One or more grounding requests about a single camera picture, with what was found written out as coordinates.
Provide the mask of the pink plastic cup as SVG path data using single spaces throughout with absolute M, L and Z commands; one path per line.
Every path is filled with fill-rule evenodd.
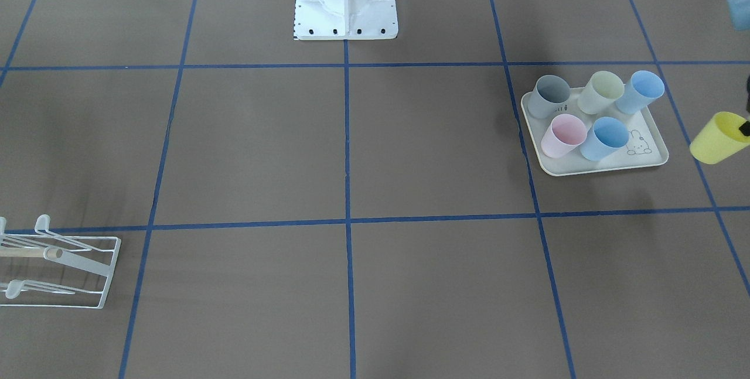
M 549 158 L 562 158 L 583 144 L 588 128 L 583 120 L 561 113 L 551 120 L 541 139 L 541 150 Z

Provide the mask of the cream plastic tray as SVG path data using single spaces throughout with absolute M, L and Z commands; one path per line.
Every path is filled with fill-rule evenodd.
M 550 158 L 542 152 L 542 136 L 551 123 L 552 118 L 534 118 L 530 115 L 529 101 L 532 91 L 525 93 L 521 99 L 521 109 L 526 120 L 527 130 L 533 143 L 534 153 L 542 170 L 551 176 L 572 176 L 616 170 L 632 170 L 648 168 L 648 166 L 664 165 L 669 158 L 667 146 L 659 129 L 654 122 L 648 107 L 635 114 L 620 112 L 615 105 L 611 105 L 604 112 L 589 115 L 578 107 L 578 98 L 582 87 L 571 88 L 570 99 L 559 113 L 571 113 L 580 118 L 587 128 L 600 117 L 612 117 L 621 120 L 629 131 L 626 146 L 606 156 L 600 161 L 587 160 L 579 149 L 569 152 L 562 158 Z

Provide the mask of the blue plastic cup rear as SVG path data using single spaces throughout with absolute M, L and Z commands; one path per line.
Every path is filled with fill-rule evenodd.
M 616 99 L 615 106 L 620 112 L 635 114 L 661 98 L 664 93 L 665 85 L 659 75 L 648 70 L 637 70 L 624 84 L 623 94 Z

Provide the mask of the blue plastic cup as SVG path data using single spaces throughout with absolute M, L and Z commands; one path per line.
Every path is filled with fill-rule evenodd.
M 664 93 L 665 85 L 659 75 L 648 70 L 637 70 L 624 84 L 623 94 L 616 99 L 615 106 L 620 112 L 635 114 L 661 98 Z
M 601 161 L 626 146 L 629 131 L 618 118 L 597 118 L 589 129 L 579 151 L 589 161 Z

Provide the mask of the pale cream plastic cup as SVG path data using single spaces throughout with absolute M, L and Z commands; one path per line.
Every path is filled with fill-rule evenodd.
M 598 114 L 624 94 L 621 78 L 608 70 L 598 70 L 579 94 L 579 109 L 586 114 Z

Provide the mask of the yellow plastic cup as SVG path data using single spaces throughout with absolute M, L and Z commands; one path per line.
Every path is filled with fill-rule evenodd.
M 739 126 L 745 121 L 748 117 L 733 112 L 715 113 L 691 142 L 692 156 L 707 165 L 715 165 L 747 148 L 749 136 L 739 132 Z

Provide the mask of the blue plastic cup front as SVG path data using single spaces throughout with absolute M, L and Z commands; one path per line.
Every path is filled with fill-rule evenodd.
M 597 118 L 589 129 L 579 151 L 589 161 L 601 161 L 626 146 L 629 131 L 618 118 Z

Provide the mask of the grey plastic cup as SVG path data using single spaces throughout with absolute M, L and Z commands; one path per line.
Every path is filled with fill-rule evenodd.
M 527 114 L 532 118 L 549 118 L 564 106 L 570 94 L 571 87 L 562 77 L 541 76 L 527 98 Z

